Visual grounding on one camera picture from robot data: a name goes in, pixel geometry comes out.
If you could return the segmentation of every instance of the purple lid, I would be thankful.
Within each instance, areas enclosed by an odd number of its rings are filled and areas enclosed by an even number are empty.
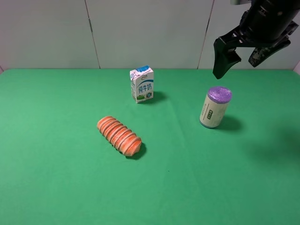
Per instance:
[[[217,86],[210,88],[207,96],[215,103],[226,104],[230,102],[233,94],[228,88]]]

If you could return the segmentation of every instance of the green table surface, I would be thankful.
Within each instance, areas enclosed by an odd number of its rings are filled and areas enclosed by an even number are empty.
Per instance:
[[[136,104],[129,69],[0,75],[1,225],[299,225],[300,76],[286,70],[154,71]],[[230,88],[218,129],[199,115]],[[133,158],[96,129],[116,117]]]

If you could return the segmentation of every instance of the small milk carton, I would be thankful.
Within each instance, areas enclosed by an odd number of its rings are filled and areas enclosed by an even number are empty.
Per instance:
[[[149,66],[130,71],[131,95],[136,103],[153,98],[154,72]]]

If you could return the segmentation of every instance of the cylindrical container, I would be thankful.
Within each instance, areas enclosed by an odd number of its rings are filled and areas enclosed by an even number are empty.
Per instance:
[[[100,133],[124,156],[133,156],[140,150],[142,140],[112,116],[105,116],[98,124]]]
[[[228,88],[220,86],[210,88],[200,115],[200,123],[207,128],[217,127],[231,98],[232,93]]]

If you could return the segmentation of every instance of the blue and white carton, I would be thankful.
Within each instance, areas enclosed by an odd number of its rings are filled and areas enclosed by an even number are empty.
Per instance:
[[[130,71],[131,95],[136,103],[153,98],[154,72],[149,66]]]

